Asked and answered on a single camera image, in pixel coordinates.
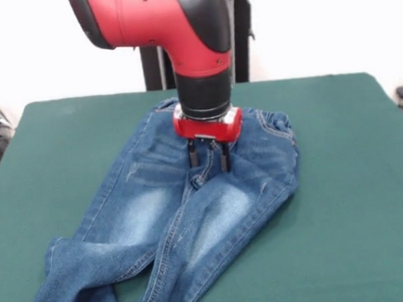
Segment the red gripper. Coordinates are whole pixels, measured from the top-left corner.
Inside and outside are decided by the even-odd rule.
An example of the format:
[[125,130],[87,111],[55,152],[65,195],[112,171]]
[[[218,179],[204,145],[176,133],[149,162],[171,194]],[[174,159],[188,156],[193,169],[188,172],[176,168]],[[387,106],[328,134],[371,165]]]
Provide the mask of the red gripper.
[[243,111],[241,108],[231,106],[224,116],[216,120],[193,120],[187,118],[178,103],[173,111],[175,132],[187,138],[188,159],[191,168],[199,166],[198,152],[194,139],[213,139],[221,142],[221,167],[224,172],[231,170],[229,143],[239,138]]

